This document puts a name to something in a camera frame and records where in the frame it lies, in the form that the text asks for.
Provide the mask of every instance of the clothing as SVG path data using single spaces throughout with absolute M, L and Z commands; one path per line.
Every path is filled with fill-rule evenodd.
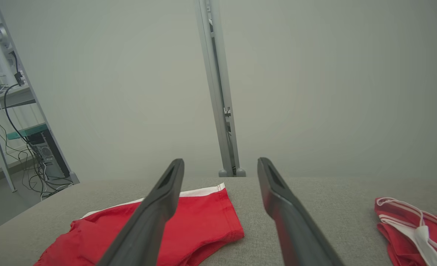
M 395 266 L 437 266 L 437 216 L 387 197 L 377 198 L 374 210 Z
M 89 212 L 72 222 L 70 231 L 59 236 L 35 265 L 95 265 L 142 200 Z M 157 265 L 196 266 L 243 237 L 223 183 L 181 192 L 176 213 L 165 226 Z

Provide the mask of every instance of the floor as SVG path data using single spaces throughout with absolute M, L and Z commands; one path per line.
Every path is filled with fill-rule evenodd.
M 11 175 L 16 192 L 11 192 L 6 179 L 0 180 L 0 225 L 40 202 L 40 193 L 28 190 L 22 185 L 23 173 L 20 171 Z M 28 177 L 33 175 L 35 175 L 34 170 L 25 171 L 23 183 L 26 186 L 28 186 Z M 37 184 L 33 182 L 32 185 L 37 190 L 41 189 L 39 182 Z

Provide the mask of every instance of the white wall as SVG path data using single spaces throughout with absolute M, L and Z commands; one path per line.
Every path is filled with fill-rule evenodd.
M 78 178 L 222 168 L 191 0 L 0 0 L 25 74 Z
M 18 106 L 15 108 L 9 109 L 9 115 L 13 122 L 13 124 L 18 128 L 28 128 L 31 126 L 36 126 L 40 123 L 44 123 L 43 116 L 41 116 L 41 113 L 36 106 L 36 104 L 30 104 L 26 106 Z M 14 132 L 14 129 L 12 128 L 11 124 L 9 123 L 6 113 L 3 110 L 0 110 L 0 124 L 5 128 L 7 133 Z M 4 130 L 0 127 L 0 134 L 6 138 Z M 0 143 L 4 149 L 5 153 L 5 142 L 0 137 Z M 12 147 L 16 150 L 25 150 L 26 146 L 23 144 L 23 141 L 19 140 L 9 140 L 7 142 L 9 147 Z M 18 152 L 11 150 L 10 148 L 7 148 L 7 152 L 12 155 L 15 158 L 18 158 Z M 26 154 L 20 153 L 20 158 L 22 159 L 22 162 L 24 162 L 23 159 L 25 159 Z M 13 162 L 17 162 L 16 159 L 14 159 L 11 156 L 5 155 L 7 163 L 11 164 Z
M 218 2 L 248 175 L 437 178 L 437 1 Z

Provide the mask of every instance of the computer tower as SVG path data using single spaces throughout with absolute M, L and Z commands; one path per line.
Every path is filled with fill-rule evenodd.
M 69 177 L 68 168 L 48 129 L 27 136 L 27 138 L 46 165 L 45 173 L 48 178 Z

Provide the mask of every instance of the gray fabric surface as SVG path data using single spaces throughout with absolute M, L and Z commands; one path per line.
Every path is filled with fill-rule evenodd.
M 70 222 L 89 211 L 145 197 L 156 178 L 84 182 L 35 205 L 0 226 L 0 265 L 32 265 Z M 182 190 L 225 182 L 245 238 L 201 265 L 282 265 L 274 222 L 264 211 L 257 178 L 184 178 Z M 360 178 L 286 178 L 347 266 L 391 265 L 377 231 L 376 197 L 394 197 L 437 215 L 437 181 Z

